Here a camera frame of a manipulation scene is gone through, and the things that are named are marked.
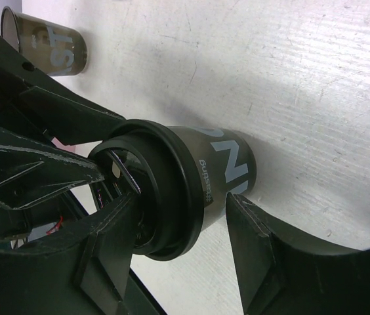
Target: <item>translucent cup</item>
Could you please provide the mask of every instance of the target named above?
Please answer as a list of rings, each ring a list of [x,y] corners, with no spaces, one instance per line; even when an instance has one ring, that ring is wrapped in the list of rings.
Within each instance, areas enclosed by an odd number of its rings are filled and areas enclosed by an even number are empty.
[[[1,15],[1,36],[48,75],[75,75],[86,66],[86,42],[71,28],[5,7]]]

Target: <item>wire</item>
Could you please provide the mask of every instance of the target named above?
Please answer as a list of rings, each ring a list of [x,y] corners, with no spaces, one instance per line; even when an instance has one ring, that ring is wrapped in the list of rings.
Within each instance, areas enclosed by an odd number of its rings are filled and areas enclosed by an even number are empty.
[[[48,232],[47,232],[47,235],[49,234],[52,234],[56,231],[58,231],[61,227],[61,224],[62,224],[62,215],[60,215],[60,220],[57,222],[57,224],[55,224]]]

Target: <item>white surface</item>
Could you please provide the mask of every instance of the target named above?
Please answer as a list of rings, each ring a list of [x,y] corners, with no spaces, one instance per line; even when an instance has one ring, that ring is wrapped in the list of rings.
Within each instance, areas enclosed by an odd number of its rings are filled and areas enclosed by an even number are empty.
[[[245,133],[253,201],[370,246],[370,0],[25,0],[24,12],[84,34],[89,67],[63,84],[126,117]],[[184,257],[133,267],[169,314],[241,313],[224,221]]]

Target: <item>screw hole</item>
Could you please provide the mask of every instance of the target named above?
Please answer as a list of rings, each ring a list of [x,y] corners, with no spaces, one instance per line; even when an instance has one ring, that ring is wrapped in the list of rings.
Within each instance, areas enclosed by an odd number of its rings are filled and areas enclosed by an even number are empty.
[[[13,194],[14,194],[16,197],[20,197],[21,195],[23,195],[23,189],[22,189],[21,187],[16,188],[15,190],[13,190]]]
[[[22,64],[22,67],[23,67],[23,69],[25,69],[26,71],[34,71],[34,69],[35,69],[35,66],[34,66],[32,63],[30,63],[30,62],[24,62],[24,63]]]

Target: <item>gray cylinder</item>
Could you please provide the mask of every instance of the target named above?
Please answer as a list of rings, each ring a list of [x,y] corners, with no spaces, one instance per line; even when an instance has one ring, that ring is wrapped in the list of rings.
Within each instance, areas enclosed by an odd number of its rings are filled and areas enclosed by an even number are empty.
[[[226,195],[245,194],[257,178],[249,145],[225,129],[168,127],[188,147],[199,171],[204,194],[202,230],[225,214]]]

